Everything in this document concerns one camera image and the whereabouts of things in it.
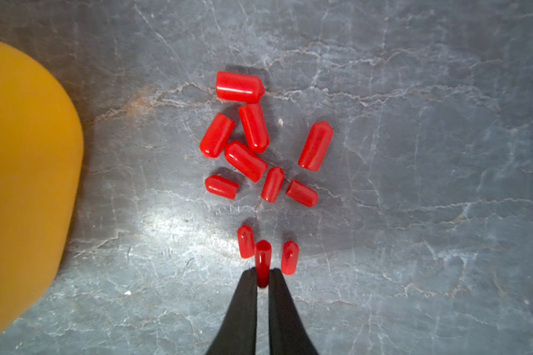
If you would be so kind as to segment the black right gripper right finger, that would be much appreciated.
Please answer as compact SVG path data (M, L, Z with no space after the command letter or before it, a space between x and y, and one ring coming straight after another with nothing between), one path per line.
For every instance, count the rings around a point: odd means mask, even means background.
M318 354L280 269L269 271L269 353Z

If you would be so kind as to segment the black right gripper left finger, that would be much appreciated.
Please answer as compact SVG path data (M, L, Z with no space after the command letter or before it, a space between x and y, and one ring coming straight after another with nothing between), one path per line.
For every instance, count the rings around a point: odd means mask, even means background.
M242 273L224 320L207 354L256 354L257 272Z

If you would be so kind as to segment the red screw protection sleeve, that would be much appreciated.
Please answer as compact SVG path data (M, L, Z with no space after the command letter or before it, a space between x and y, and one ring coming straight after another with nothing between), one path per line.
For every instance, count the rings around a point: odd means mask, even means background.
M333 139L333 128L327 121L313 124L298 160L298 165L310 171L318 171Z
M235 121L226 115L216 115L200 143L200 150L205 158L217 158L223 151L229 137L235 129Z
M281 167L270 169L261 192L262 199L271 204L275 203L283 186L284 178L284 170Z
M318 203L318 193L297 180L290 182L286 195L308 208L312 208Z
M232 180L219 175L212 175L205 180L208 192L230 200L235 200L239 185Z
M281 257L281 271L285 275L296 273L300 248L295 241L287 241L283 245Z
M248 147L262 154L269 146L269 133L260 103L246 104L238 109Z
M261 240L256 244L256 273L259 288L269 285L269 271L272 258L272 247L268 241Z
M216 76L216 94L221 100L256 104L265 88L257 76L220 71Z
M250 226L243 225L237 231L239 252L243 259L255 256L254 232Z
M224 148L224 155L228 163L254 183L259 182L269 166L240 141L228 143Z

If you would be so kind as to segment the yellow plastic storage box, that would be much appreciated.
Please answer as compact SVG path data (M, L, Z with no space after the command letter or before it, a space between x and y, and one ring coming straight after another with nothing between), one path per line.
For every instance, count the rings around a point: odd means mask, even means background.
M65 89L0 41L0 334L56 277L83 155L81 122Z

